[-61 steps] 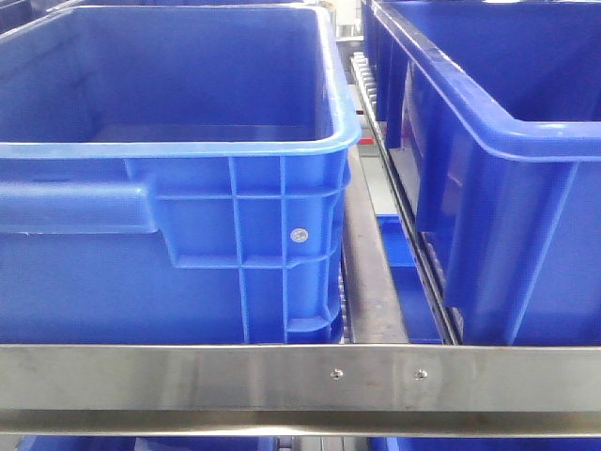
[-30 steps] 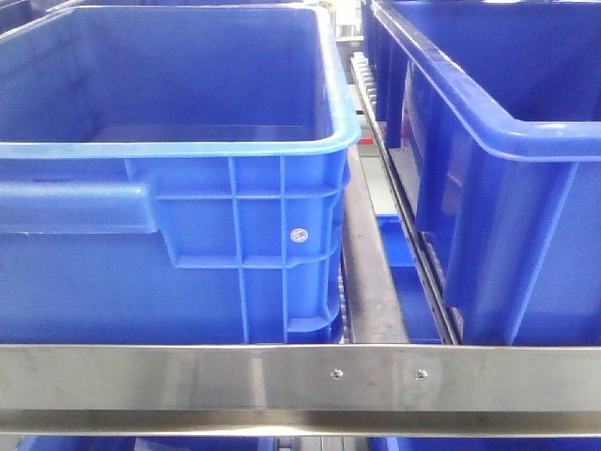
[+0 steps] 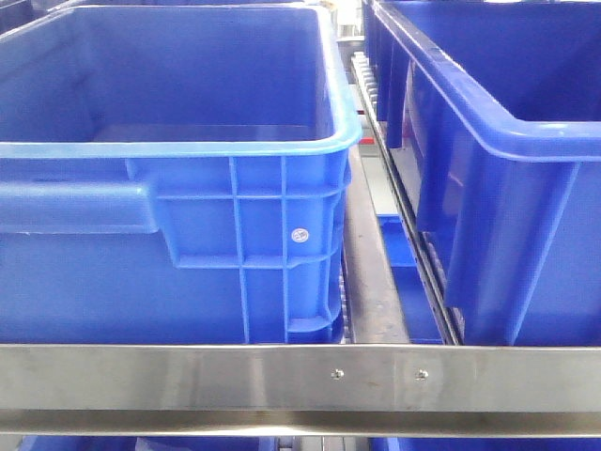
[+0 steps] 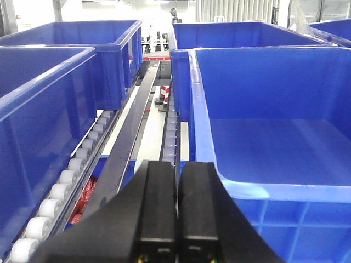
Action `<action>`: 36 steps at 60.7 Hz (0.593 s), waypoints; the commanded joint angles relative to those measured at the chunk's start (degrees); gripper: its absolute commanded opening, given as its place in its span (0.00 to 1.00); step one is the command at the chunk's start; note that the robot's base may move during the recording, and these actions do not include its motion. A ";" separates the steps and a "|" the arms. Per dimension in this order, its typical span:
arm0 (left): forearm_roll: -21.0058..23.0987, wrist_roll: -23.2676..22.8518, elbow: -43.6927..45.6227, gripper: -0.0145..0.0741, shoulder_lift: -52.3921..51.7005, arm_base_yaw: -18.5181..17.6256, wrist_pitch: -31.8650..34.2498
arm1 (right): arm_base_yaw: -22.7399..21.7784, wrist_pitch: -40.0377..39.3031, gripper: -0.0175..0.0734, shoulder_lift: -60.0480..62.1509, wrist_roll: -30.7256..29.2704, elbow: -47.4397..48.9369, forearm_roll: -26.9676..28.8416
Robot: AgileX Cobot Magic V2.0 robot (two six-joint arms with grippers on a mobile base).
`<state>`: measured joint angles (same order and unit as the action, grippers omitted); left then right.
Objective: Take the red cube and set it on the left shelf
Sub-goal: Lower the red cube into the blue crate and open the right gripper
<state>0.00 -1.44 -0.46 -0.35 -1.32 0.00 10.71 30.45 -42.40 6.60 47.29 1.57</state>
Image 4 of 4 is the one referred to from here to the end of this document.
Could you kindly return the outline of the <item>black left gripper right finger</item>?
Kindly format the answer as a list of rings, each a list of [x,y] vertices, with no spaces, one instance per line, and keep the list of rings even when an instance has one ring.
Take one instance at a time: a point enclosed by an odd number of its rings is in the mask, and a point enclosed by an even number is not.
[[[189,162],[179,182],[179,262],[282,262],[224,188],[210,162]]]

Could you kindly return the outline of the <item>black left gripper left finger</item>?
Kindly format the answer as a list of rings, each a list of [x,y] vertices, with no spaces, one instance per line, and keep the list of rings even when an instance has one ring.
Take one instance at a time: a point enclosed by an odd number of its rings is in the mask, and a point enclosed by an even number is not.
[[[30,262],[175,262],[171,162],[143,161],[128,184],[77,225],[48,238]]]

